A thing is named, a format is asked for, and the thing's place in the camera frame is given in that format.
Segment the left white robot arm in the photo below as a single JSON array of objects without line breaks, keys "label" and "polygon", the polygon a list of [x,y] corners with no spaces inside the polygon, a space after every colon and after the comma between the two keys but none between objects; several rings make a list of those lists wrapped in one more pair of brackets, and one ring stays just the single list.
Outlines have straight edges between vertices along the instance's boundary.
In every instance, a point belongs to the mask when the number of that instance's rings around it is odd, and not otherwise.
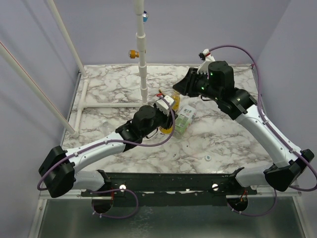
[{"label": "left white robot arm", "polygon": [[50,150],[39,168],[39,191],[47,190],[52,198],[70,190],[91,190],[99,196],[109,192],[110,184],[102,170],[85,171],[84,168],[101,159],[123,153],[136,146],[144,147],[143,138],[159,127],[169,128],[175,122],[170,106],[142,106],[125,124],[95,142],[63,150],[56,146]]}]

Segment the yellow drink bottle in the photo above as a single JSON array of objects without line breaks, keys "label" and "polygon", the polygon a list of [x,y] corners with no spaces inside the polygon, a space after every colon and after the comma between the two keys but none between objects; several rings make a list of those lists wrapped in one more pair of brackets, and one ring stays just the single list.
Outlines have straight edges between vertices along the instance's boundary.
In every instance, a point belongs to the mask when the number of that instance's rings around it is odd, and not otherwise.
[{"label": "yellow drink bottle", "polygon": [[[175,112],[178,112],[179,105],[180,105],[180,94],[177,91],[173,90],[173,93],[171,94],[171,98],[175,101],[175,104],[172,107],[172,109]],[[160,127],[159,130],[163,134],[170,134],[172,132],[172,126],[169,129],[164,129],[164,128]]]}]

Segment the clear plastic bottle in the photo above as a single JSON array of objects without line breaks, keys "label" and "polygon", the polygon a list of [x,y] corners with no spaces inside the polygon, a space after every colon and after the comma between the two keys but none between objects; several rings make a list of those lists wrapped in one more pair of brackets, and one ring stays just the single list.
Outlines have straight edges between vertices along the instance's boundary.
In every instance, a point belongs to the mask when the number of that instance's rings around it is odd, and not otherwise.
[{"label": "clear plastic bottle", "polygon": [[102,122],[101,131],[104,134],[104,138],[103,138],[104,142],[108,142],[109,140],[120,139],[119,135],[117,133],[115,133],[115,127],[107,120],[104,120]]}]

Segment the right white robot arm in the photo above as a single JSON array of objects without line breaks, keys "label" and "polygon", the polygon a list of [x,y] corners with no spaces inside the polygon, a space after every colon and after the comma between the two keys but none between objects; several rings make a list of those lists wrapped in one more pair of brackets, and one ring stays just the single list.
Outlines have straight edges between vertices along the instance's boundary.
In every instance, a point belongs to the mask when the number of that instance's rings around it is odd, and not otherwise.
[{"label": "right white robot arm", "polygon": [[235,178],[228,181],[228,189],[233,194],[252,185],[270,185],[284,192],[314,158],[310,149],[302,150],[292,142],[284,145],[282,142],[287,138],[273,134],[259,114],[256,99],[248,91],[235,87],[234,70],[225,61],[211,62],[207,74],[189,68],[172,88],[183,96],[203,96],[215,101],[218,108],[251,133],[272,158],[272,165],[267,167],[238,169]]}]

